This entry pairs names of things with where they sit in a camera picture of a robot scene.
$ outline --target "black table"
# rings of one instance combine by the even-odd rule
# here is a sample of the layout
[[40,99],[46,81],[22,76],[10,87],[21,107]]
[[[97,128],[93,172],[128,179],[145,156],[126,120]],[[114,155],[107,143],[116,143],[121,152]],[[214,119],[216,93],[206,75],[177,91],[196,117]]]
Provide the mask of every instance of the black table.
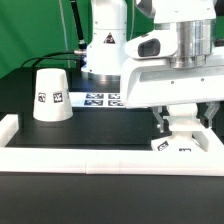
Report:
[[[67,72],[70,91],[118,92]],[[150,109],[73,108],[63,122],[32,118],[34,78],[16,69],[0,80],[0,116],[17,113],[20,130],[10,147],[150,150],[160,137]],[[223,105],[215,130],[223,135]],[[224,178],[156,175],[0,174],[0,223],[222,224]]]

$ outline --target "white cup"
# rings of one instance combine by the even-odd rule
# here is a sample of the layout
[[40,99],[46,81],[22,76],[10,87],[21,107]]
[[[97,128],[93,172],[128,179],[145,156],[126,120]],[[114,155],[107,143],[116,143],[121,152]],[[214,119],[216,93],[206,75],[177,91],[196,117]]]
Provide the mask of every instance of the white cup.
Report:
[[62,121],[72,117],[66,72],[47,68],[37,71],[33,117],[41,121]]

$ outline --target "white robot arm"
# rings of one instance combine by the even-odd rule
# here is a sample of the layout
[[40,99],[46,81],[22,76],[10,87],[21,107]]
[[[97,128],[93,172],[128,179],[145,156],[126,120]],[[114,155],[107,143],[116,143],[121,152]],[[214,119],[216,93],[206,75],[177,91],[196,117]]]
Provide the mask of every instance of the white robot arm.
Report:
[[[205,151],[220,146],[224,149],[214,133],[204,131],[205,127],[195,113],[196,103],[208,103],[206,118],[211,127],[219,108],[217,101],[224,99],[224,47],[214,47],[216,2],[136,1],[144,15],[154,18],[154,30],[126,44],[129,58],[121,73],[121,101],[127,108],[152,107],[161,131],[164,120],[159,115],[159,108],[167,106],[170,116],[165,119],[173,134],[152,142],[154,150],[170,145],[177,150],[197,150],[198,145]],[[198,139],[194,147],[191,144],[193,133]],[[188,145],[181,145],[183,137]]]
[[127,58],[127,4],[125,0],[91,0],[91,5],[93,34],[82,74],[99,81],[119,81]]

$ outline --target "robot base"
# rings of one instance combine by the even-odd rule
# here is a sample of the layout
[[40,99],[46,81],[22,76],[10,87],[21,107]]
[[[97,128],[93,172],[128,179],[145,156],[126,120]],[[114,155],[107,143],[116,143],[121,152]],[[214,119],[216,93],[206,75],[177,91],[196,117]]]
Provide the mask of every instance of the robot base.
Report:
[[120,74],[117,75],[103,75],[103,74],[95,74],[87,71],[87,68],[82,68],[81,70],[82,77],[85,79],[92,79],[101,82],[119,82]]

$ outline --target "cable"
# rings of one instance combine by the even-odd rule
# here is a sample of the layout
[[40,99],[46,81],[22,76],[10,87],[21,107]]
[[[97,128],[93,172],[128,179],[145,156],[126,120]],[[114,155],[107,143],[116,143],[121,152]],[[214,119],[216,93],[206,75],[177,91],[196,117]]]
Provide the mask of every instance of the cable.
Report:
[[224,0],[218,0],[215,5],[216,16],[224,16]]
[[131,34],[130,34],[130,39],[132,39],[133,37],[133,33],[134,33],[134,25],[135,25],[135,4],[136,4],[136,0],[132,0],[132,21],[131,21]]
[[77,35],[78,35],[78,39],[79,39],[79,49],[83,50],[83,49],[86,49],[87,45],[85,43],[84,36],[83,36],[78,5],[77,5],[76,0],[70,0],[70,3],[72,6],[73,16],[74,16],[75,24],[76,24]]
[[[68,36],[67,36],[67,30],[66,30],[66,25],[65,25],[65,17],[64,17],[64,8],[62,1],[59,0],[59,7],[60,7],[60,12],[61,12],[61,22],[62,22],[62,27],[63,27],[63,32],[64,32],[64,41],[65,41],[65,48],[66,51],[68,51]],[[71,63],[68,60],[68,67],[71,67]]]
[[55,52],[55,53],[51,53],[51,54],[44,55],[44,56],[40,57],[40,59],[38,59],[36,62],[34,62],[31,67],[32,68],[36,67],[36,65],[39,64],[42,61],[41,58],[44,58],[44,57],[53,57],[53,56],[59,56],[59,55],[66,55],[66,54],[67,55],[68,54],[74,55],[74,51],[62,51],[62,52]]
[[52,57],[36,57],[36,58],[30,58],[26,61],[23,62],[23,64],[20,66],[21,68],[24,67],[25,64],[27,64],[28,62],[30,61],[33,61],[33,60],[45,60],[45,59],[49,59],[49,60],[61,60],[61,61],[66,61],[66,60],[69,60],[69,61],[74,61],[75,59],[80,59],[79,57],[74,57],[74,58],[52,58]]

